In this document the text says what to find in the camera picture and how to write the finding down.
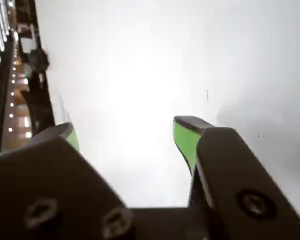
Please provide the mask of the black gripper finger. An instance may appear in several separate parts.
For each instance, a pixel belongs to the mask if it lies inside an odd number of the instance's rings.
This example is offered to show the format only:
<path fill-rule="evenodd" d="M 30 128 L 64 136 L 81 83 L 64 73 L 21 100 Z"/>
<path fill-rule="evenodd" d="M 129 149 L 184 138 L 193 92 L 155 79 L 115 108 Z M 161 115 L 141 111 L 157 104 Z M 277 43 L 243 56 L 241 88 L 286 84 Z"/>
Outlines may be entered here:
<path fill-rule="evenodd" d="M 66 122 L 0 153 L 0 240 L 130 240 L 132 212 L 71 140 Z"/>
<path fill-rule="evenodd" d="M 230 127 L 179 115 L 173 140 L 203 204 L 209 240 L 300 240 L 300 216 L 245 141 Z"/>

